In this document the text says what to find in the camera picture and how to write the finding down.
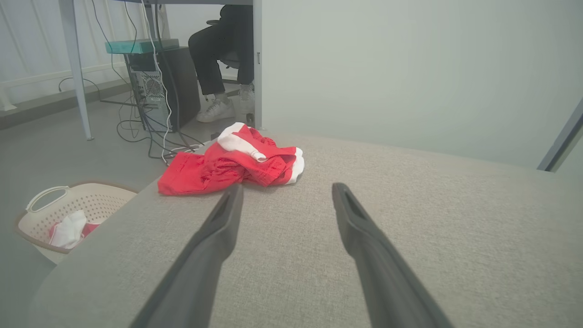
gray couch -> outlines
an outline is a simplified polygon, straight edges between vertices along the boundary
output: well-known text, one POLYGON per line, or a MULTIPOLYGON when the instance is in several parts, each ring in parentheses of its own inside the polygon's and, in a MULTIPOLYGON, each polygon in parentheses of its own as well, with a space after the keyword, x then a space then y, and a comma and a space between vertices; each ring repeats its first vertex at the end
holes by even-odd
MULTIPOLYGON (((331 185, 346 183, 456 327, 581 327, 583 197, 548 172, 323 138, 297 184, 245 185, 212 327, 370 327, 331 185)), ((127 327, 220 193, 140 192, 44 281, 32 327, 127 327)))

shoe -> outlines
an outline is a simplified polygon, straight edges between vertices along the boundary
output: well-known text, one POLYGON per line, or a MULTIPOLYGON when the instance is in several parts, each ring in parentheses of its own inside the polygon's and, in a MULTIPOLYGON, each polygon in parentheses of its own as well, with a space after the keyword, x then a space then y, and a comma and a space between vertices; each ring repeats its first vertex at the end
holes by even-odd
POLYGON ((241 114, 255 114, 255 91, 253 82, 242 84, 239 89, 239 101, 241 104, 241 114))
POLYGON ((214 99, 208 109, 196 115, 196 120, 203 123, 210 123, 222 118, 235 117, 235 106, 231 99, 228 103, 219 99, 214 99))

teal box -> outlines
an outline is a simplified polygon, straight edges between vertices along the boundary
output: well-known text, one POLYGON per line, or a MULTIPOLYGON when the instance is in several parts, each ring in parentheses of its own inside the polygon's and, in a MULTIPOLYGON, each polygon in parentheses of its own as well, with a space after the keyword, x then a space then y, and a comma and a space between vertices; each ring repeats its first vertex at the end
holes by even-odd
MULTIPOLYGON (((158 40, 154 40, 154 45, 156 50, 179 47, 178 39, 162 39, 161 46, 158 40)), ((106 50, 108 54, 145 54, 153 52, 153 47, 150 39, 141 39, 136 40, 135 44, 133 40, 106 42, 106 50)))

desk leg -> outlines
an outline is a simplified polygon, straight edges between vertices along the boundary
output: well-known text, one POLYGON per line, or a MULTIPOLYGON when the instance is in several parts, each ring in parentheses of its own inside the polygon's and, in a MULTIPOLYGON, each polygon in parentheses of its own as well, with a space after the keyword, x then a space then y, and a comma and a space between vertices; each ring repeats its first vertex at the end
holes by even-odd
POLYGON ((65 33, 65 43, 73 81, 75 81, 75 94, 77 104, 81 112, 83 130, 87 140, 93 139, 91 128, 89 127, 89 117, 87 116, 87 104, 85 103, 85 89, 83 87, 83 73, 81 71, 81 57, 79 56, 79 41, 77 40, 77 25, 75 22, 75 6, 73 0, 59 0, 61 8, 61 20, 63 22, 63 32, 65 33))
POLYGON ((255 51, 255 128, 263 130, 263 110, 261 107, 261 3, 262 0, 253 0, 253 48, 255 51))

white laundry basket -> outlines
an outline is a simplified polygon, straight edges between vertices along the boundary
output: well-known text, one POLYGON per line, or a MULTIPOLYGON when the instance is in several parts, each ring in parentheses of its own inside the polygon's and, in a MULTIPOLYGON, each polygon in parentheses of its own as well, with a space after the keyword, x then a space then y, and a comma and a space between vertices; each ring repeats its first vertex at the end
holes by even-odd
POLYGON ((49 244, 48 232, 54 224, 78 210, 83 210, 87 223, 101 224, 135 195, 136 192, 127 187, 100 182, 49 188, 30 201, 26 211, 16 219, 15 231, 31 242, 49 260, 59 263, 71 250, 49 244), (34 204, 39 199, 57 190, 63 190, 65 193, 49 204, 33 210, 34 204))

